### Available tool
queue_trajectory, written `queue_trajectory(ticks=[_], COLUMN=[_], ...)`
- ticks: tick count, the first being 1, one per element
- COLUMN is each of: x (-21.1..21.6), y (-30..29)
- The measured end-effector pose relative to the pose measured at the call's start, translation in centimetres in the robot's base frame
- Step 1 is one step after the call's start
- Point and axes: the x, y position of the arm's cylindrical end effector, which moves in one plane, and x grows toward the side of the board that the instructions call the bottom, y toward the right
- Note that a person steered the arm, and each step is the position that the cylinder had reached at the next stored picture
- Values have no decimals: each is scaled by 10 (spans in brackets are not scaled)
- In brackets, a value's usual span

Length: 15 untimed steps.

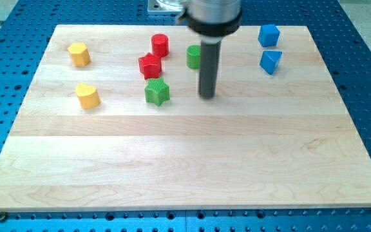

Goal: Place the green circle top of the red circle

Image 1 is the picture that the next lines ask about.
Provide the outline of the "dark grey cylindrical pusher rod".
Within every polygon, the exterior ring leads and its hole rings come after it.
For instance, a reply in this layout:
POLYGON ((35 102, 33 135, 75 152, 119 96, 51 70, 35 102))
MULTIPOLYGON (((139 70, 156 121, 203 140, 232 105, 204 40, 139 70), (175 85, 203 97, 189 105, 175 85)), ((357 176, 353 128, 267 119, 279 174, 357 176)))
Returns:
POLYGON ((216 91, 221 42, 201 42, 198 93, 203 99, 212 99, 216 91))

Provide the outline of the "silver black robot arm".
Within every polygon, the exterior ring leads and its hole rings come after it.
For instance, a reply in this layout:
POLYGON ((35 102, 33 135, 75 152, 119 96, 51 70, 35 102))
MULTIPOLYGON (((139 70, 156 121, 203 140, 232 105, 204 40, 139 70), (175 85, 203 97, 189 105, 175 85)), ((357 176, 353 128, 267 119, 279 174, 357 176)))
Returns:
POLYGON ((241 0, 188 0, 176 17, 176 23, 185 21, 200 35, 198 94, 203 99, 215 96, 222 39, 235 33, 241 20, 241 0))

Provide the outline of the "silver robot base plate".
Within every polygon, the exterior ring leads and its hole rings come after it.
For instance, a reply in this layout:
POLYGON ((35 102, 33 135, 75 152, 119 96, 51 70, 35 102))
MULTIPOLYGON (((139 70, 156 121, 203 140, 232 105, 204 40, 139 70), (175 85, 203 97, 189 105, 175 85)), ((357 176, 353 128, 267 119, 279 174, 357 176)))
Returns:
POLYGON ((173 14, 183 9, 186 0, 147 0, 149 14, 173 14))

